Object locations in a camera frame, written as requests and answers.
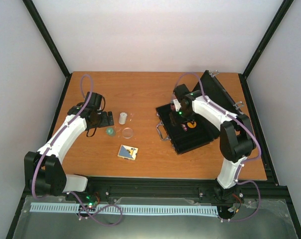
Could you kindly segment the yellow big blind button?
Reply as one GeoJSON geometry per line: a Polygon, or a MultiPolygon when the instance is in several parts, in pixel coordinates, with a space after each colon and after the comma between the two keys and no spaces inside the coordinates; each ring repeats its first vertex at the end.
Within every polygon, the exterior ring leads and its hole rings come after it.
{"type": "Polygon", "coordinates": [[[189,121],[187,122],[187,127],[188,128],[195,128],[196,127],[196,122],[195,121],[189,121]]]}

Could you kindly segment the green poker chip stack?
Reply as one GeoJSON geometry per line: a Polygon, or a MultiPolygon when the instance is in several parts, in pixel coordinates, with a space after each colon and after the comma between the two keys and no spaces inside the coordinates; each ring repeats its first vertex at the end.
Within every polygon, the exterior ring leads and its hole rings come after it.
{"type": "Polygon", "coordinates": [[[108,136],[115,136],[116,132],[115,132],[115,130],[112,127],[108,127],[108,128],[106,128],[106,134],[108,136]]]}

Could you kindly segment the black poker set case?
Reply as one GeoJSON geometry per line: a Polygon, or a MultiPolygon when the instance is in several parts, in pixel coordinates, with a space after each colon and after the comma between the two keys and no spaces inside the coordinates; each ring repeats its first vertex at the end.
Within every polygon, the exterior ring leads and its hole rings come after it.
{"type": "MultiPolygon", "coordinates": [[[[203,73],[200,80],[203,84],[205,95],[216,104],[237,115],[243,114],[241,109],[235,106],[236,103],[217,78],[210,76],[208,70],[203,73]]],[[[220,131],[200,115],[193,115],[191,117],[191,120],[197,124],[195,128],[188,128],[187,124],[185,124],[187,131],[184,131],[182,125],[173,126],[169,119],[171,111],[170,104],[156,108],[157,115],[167,133],[167,139],[170,140],[177,154],[183,154],[207,145],[219,137],[220,131]]]]}

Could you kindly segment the white poker chip stack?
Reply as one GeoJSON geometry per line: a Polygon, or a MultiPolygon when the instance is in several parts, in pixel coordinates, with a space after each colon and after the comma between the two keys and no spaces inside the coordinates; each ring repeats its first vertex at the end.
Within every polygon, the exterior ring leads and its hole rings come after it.
{"type": "Polygon", "coordinates": [[[119,115],[119,124],[124,125],[126,123],[128,114],[125,112],[120,113],[119,115]]]}

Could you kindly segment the clear dealer button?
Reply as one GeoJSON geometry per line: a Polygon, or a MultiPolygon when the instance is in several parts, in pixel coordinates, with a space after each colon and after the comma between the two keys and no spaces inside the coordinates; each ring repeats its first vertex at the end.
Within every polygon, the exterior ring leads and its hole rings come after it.
{"type": "Polygon", "coordinates": [[[122,131],[122,136],[123,136],[123,138],[126,138],[126,139],[132,138],[134,136],[133,129],[130,127],[124,128],[122,131]]]}

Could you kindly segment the playing card deck box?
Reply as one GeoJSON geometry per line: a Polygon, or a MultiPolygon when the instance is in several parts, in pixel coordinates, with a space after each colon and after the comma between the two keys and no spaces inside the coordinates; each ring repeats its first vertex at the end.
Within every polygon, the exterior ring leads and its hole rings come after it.
{"type": "Polygon", "coordinates": [[[138,150],[139,149],[136,147],[121,145],[118,152],[118,157],[135,161],[138,154],[138,150]]]}

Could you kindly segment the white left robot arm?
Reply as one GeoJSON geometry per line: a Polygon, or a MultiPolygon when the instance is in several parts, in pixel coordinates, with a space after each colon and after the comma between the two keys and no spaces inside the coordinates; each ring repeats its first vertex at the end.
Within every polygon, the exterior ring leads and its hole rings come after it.
{"type": "Polygon", "coordinates": [[[36,152],[29,151],[24,157],[25,185],[36,199],[46,195],[58,196],[75,191],[83,200],[94,197],[95,188],[88,178],[67,175],[62,167],[63,160],[75,140],[83,133],[94,136],[90,130],[114,125],[112,112],[104,110],[105,97],[88,92],[85,100],[73,106],[52,138],[36,152]]]}

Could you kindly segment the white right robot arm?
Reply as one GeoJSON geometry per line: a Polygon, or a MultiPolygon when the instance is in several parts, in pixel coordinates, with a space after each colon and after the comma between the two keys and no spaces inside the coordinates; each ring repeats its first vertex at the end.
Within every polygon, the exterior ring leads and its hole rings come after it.
{"type": "Polygon", "coordinates": [[[186,85],[178,85],[172,93],[171,105],[178,116],[190,120],[200,116],[219,131],[219,148],[223,156],[221,171],[216,178],[214,197],[224,202],[235,190],[242,167],[259,143],[252,133],[250,118],[232,113],[211,100],[203,90],[191,92],[186,85]]]}

